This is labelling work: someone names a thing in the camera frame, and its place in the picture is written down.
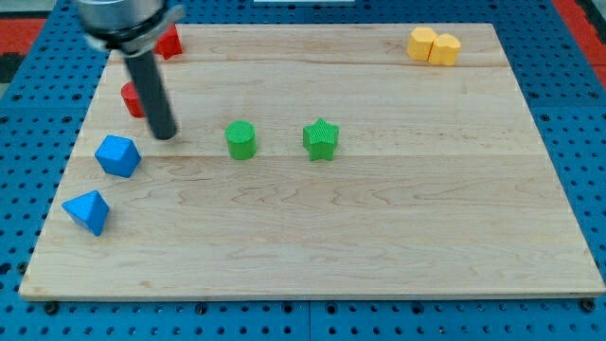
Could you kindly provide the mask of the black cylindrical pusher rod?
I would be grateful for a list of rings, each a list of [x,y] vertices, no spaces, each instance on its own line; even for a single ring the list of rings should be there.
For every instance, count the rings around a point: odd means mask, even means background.
[[[152,135],[158,140],[173,138],[177,134],[177,125],[153,53],[148,51],[127,58],[125,64]]]

